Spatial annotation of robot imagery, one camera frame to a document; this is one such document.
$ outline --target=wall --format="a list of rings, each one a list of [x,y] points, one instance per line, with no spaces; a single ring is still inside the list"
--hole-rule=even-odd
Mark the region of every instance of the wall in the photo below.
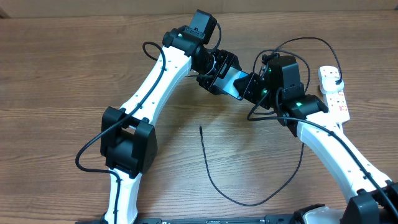
[[[389,10],[397,0],[0,0],[3,17]]]

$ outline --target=power strip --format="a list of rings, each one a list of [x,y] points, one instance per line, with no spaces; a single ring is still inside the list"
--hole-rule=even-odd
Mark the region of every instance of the power strip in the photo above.
[[[339,85],[336,81],[340,79],[338,69],[333,66],[322,66],[318,70],[320,89],[323,95],[323,101],[329,108],[336,124],[343,130],[342,124],[350,119],[347,107],[347,101],[343,91],[344,82]]]

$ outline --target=white plug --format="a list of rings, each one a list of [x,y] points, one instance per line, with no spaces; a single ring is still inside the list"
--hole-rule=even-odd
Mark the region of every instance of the white plug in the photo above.
[[[322,66],[318,70],[318,77],[323,101],[329,108],[329,113],[336,124],[343,130],[342,124],[349,120],[349,113],[343,91],[344,82],[336,84],[336,81],[340,79],[338,69],[333,66]]]
[[[340,84],[336,84],[336,81],[340,79],[338,69],[333,66],[322,66],[318,70],[319,87],[323,94],[334,93],[344,89],[344,81]]]

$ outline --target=wooden floor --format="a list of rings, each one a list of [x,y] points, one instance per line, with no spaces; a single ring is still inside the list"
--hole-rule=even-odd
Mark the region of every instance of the wooden floor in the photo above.
[[[398,180],[398,12],[295,12],[215,15],[220,48],[250,71],[256,54],[285,40],[321,37],[335,48],[346,83],[351,121],[345,133],[381,171]],[[109,201],[109,176],[75,167],[78,150],[101,127],[107,106],[139,88],[154,62],[141,49],[192,15],[0,20],[0,223],[73,223],[99,218]],[[212,44],[216,42],[215,32]],[[301,40],[284,48],[317,69],[336,65],[327,46]],[[158,54],[155,48],[152,54]],[[300,63],[302,81],[307,71]],[[306,147],[296,177],[264,205],[241,207],[208,180],[201,150],[203,125],[210,171],[230,197],[258,202],[292,174],[300,143],[277,121],[246,121],[251,105],[213,96],[192,78],[170,97],[156,126],[159,151],[143,176],[142,217],[261,217],[313,203],[344,208],[331,175]],[[84,166],[106,168],[99,143]]]

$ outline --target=tabletop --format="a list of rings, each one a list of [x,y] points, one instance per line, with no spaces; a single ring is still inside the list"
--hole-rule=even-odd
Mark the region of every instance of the tabletop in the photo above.
[[[340,60],[351,120],[344,131],[380,171],[398,179],[398,12],[216,14],[220,49],[250,71],[262,49],[296,37],[328,41]],[[118,108],[154,65],[142,43],[161,44],[165,32],[192,15],[0,20],[0,223],[73,223],[99,218],[109,201],[109,175],[82,172],[75,156],[100,132],[107,106]],[[218,38],[213,34],[210,46]],[[151,54],[158,55],[155,48]],[[309,94],[320,96],[317,70],[336,65],[329,48],[299,40],[283,49],[311,68]],[[299,62],[302,82],[307,70]],[[297,175],[258,207],[223,198],[210,184],[199,125],[215,184],[233,199],[255,203],[293,173],[300,142],[277,121],[247,121],[247,101],[212,95],[184,78],[156,125],[158,153],[143,175],[141,217],[262,217],[314,203],[344,209],[336,182],[305,148]],[[82,156],[105,169],[99,143]]]

